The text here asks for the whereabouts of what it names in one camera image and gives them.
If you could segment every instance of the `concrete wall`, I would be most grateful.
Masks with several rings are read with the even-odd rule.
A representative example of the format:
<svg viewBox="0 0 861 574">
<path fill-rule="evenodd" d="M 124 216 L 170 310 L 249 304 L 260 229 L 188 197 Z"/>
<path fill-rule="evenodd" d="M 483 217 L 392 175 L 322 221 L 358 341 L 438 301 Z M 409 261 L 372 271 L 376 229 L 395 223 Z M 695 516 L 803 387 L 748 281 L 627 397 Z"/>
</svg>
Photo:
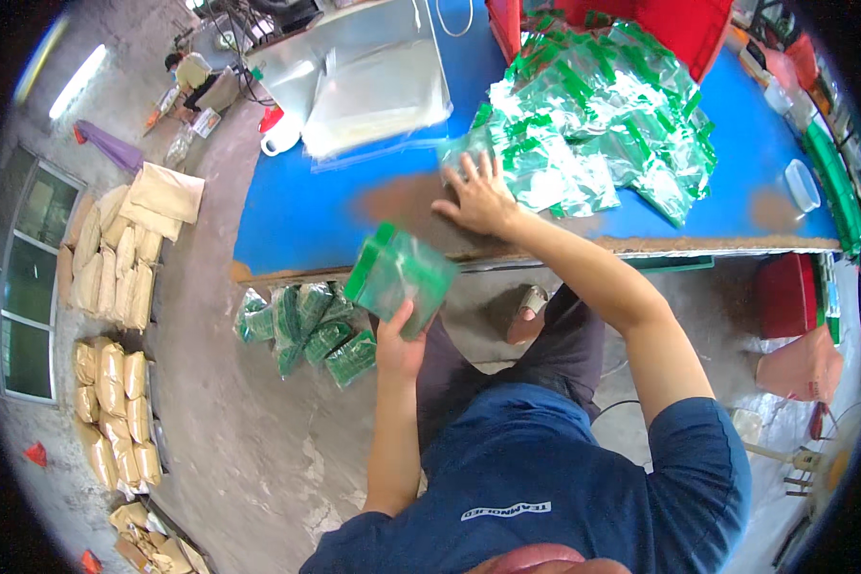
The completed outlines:
<svg viewBox="0 0 861 574">
<path fill-rule="evenodd" d="M 19 186 L 5 185 L 2 172 L 12 150 L 23 146 L 82 180 L 96 197 L 129 183 L 131 175 L 115 167 L 95 146 L 79 145 L 72 124 L 91 121 L 124 142 L 137 146 L 145 158 L 161 163 L 180 124 L 162 121 L 147 137 L 144 122 L 160 95 L 171 85 L 163 58 L 172 38 L 197 20 L 179 0 L 88 0 L 70 6 L 69 26 L 48 56 L 27 98 L 11 110 L 0 134 L 0 206 L 16 205 Z M 98 73 L 56 121 L 48 110 L 80 64 L 96 46 L 108 50 Z M 12 210 L 0 209 L 1 237 L 11 224 Z M 14 400 L 0 395 L 0 436 L 23 494 L 36 518 L 54 538 L 58 550 L 79 563 L 89 548 L 102 560 L 105 572 L 133 568 L 113 549 L 114 529 L 108 512 L 122 500 L 106 492 L 92 474 L 73 429 L 70 397 L 75 378 L 70 364 L 74 340 L 99 334 L 108 325 L 79 312 L 59 309 L 55 320 L 52 366 L 57 407 Z M 41 441 L 47 468 L 34 465 L 23 451 Z"/>
</svg>

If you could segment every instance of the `stack of green bags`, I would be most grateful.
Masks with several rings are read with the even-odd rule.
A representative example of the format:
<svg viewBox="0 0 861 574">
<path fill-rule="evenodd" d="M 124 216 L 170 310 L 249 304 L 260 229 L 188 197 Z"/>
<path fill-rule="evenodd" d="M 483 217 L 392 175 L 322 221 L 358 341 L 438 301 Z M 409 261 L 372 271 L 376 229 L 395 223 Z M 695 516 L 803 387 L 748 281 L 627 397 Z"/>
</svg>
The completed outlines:
<svg viewBox="0 0 861 574">
<path fill-rule="evenodd" d="M 370 331 L 357 333 L 348 325 L 354 304 L 335 282 L 276 287 L 271 303 L 249 289 L 236 315 L 234 331 L 244 342 L 274 340 L 281 378 L 301 357 L 313 367 L 325 364 L 335 383 L 345 388 L 375 363 L 376 339 Z"/>
<path fill-rule="evenodd" d="M 517 201 L 556 217 L 617 207 L 616 189 L 634 188 L 681 227 L 717 163 L 688 69 L 634 22 L 578 33 L 552 10 L 528 13 L 524 28 L 490 104 L 439 146 L 441 165 L 499 155 Z"/>
</svg>

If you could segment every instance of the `man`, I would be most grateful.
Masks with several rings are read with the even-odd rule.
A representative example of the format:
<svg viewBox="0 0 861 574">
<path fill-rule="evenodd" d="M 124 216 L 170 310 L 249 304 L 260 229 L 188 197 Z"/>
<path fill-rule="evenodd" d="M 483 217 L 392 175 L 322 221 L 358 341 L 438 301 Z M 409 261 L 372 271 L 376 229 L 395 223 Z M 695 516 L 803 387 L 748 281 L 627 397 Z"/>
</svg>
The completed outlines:
<svg viewBox="0 0 861 574">
<path fill-rule="evenodd" d="M 666 300 L 631 266 L 520 208 L 487 155 L 444 175 L 434 210 L 501 237 L 564 285 L 516 365 L 476 371 L 439 320 L 414 341 L 406 301 L 379 323 L 364 511 L 301 572 L 715 572 L 748 518 L 746 451 Z M 654 471 L 600 448 L 604 323 L 625 339 Z M 428 489 L 416 499 L 420 470 Z"/>
<path fill-rule="evenodd" d="M 181 52 L 173 52 L 166 56 L 165 63 L 166 71 L 175 75 L 175 81 L 185 94 L 188 94 L 189 88 L 193 90 L 185 98 L 184 107 L 195 112 L 201 111 L 196 105 L 197 101 L 207 93 L 210 86 L 214 86 L 220 75 L 211 74 L 210 64 L 197 52 L 187 56 Z"/>
</svg>

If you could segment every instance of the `blue table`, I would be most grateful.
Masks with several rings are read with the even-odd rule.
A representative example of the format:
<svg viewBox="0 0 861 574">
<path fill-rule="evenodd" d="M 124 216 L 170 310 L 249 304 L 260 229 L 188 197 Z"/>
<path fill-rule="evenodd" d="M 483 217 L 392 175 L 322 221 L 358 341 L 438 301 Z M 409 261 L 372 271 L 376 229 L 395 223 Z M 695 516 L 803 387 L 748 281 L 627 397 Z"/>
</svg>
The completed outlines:
<svg viewBox="0 0 861 574">
<path fill-rule="evenodd" d="M 453 114 L 445 124 L 397 140 L 417 147 L 406 145 L 343 169 L 317 168 L 315 173 L 301 143 L 285 154 L 259 157 L 233 250 L 235 280 L 310 277 L 352 265 L 375 224 L 356 218 L 351 201 L 394 177 L 436 170 L 435 151 L 420 143 L 466 132 L 479 102 L 487 99 L 488 86 L 503 77 L 505 68 L 484 2 L 473 1 L 475 22 L 461 38 L 444 34 L 433 18 Z M 464 25 L 464 0 L 441 0 L 441 9 L 448 28 Z M 753 222 L 753 192 L 775 184 L 792 159 L 809 161 L 732 53 L 721 52 L 701 93 L 700 107 L 717 126 L 711 140 L 719 163 L 710 181 L 712 195 L 695 203 L 683 228 L 674 228 L 627 189 L 620 190 L 620 208 L 560 224 L 628 255 L 837 250 L 836 226 L 825 206 L 808 214 L 791 235 L 772 235 Z M 388 144 L 373 144 L 353 155 L 383 148 Z"/>
</svg>

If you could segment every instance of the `window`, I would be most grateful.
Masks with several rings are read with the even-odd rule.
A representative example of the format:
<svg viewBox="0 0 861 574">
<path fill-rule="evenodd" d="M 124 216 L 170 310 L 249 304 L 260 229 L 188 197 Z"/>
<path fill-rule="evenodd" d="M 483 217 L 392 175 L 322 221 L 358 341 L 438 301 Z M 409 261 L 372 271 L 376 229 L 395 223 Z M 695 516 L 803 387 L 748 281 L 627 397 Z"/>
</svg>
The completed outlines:
<svg viewBox="0 0 861 574">
<path fill-rule="evenodd" d="M 22 189 L 10 190 L 18 203 L 0 269 L 0 380 L 9 396 L 54 402 L 50 366 L 57 248 L 82 188 L 56 167 L 37 161 Z"/>
</svg>

